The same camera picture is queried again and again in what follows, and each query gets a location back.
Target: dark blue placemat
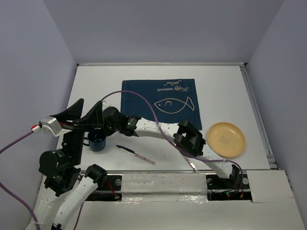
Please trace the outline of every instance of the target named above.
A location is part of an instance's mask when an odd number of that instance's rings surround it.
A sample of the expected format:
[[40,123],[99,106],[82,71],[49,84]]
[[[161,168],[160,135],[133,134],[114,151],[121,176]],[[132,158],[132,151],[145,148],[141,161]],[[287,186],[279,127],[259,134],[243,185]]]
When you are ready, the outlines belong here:
[[[122,90],[137,92],[152,105],[159,122],[190,121],[201,130],[201,118],[194,79],[124,80]],[[137,95],[123,92],[120,111],[154,121],[146,102]]]

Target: blue cup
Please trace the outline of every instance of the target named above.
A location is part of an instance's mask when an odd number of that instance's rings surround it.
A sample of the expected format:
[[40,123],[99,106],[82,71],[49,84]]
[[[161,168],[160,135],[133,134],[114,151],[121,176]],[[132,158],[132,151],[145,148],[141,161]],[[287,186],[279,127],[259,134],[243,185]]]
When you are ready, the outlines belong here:
[[84,140],[88,140],[88,144],[83,143],[83,145],[89,146],[94,152],[99,152],[106,146],[106,135],[101,129],[94,129],[89,132]]

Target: knife handle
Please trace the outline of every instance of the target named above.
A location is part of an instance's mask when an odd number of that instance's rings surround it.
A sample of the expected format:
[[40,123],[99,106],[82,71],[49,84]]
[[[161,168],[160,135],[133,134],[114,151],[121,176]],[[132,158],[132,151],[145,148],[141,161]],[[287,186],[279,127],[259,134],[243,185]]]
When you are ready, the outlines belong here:
[[143,157],[143,156],[140,155],[140,154],[134,153],[134,156],[136,156],[136,157],[138,157],[138,158],[141,158],[142,160],[147,161],[147,162],[149,162],[150,164],[155,164],[154,161],[152,161],[152,160],[150,160],[150,159],[148,159],[148,158],[146,158],[146,157]]
[[183,156],[183,158],[187,161],[187,163],[189,163],[189,165],[191,166],[191,168],[194,170],[194,172],[197,172],[198,169],[196,168],[196,166],[191,162],[191,160],[185,156]]

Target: yellow plate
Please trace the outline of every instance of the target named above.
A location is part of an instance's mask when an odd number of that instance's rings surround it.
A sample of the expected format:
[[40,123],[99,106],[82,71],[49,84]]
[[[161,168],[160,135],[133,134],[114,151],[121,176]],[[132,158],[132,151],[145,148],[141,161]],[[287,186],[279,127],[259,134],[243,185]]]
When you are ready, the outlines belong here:
[[210,148],[223,157],[240,155],[246,144],[243,132],[228,122],[213,125],[207,134],[207,141]]

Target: gray wall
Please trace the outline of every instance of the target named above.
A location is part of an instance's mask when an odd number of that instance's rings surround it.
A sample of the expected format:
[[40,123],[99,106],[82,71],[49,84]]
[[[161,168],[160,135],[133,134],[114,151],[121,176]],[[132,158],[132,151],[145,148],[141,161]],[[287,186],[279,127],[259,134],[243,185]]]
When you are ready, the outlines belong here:
[[44,0],[77,63],[247,62],[283,0]]
[[[68,102],[76,65],[42,0],[0,1],[0,148]],[[0,155],[0,181],[32,207],[42,152],[56,139],[32,135]],[[0,189],[0,229],[22,230],[28,211]]]
[[248,72],[273,153],[307,227],[307,1],[286,0]]

